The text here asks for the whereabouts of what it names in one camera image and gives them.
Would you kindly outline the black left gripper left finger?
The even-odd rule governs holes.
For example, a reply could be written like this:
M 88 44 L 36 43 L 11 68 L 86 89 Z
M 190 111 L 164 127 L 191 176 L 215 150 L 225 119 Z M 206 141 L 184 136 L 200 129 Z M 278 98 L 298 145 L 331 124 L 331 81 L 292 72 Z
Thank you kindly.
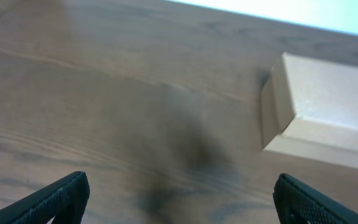
M 0 224 L 80 224 L 89 197 L 86 173 L 76 171 L 0 209 Z

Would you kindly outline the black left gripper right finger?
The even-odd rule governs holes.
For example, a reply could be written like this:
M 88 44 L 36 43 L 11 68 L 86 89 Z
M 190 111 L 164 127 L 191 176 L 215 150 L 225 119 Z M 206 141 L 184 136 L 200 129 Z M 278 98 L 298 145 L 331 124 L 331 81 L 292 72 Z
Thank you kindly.
M 358 213 L 282 173 L 273 190 L 281 224 L 358 224 Z

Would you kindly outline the cardboard box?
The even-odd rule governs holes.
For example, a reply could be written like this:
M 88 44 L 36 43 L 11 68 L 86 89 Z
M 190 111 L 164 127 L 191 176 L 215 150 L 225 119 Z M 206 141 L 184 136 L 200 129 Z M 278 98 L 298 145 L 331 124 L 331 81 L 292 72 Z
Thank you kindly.
M 358 67 L 284 53 L 260 100 L 264 150 L 358 169 Z

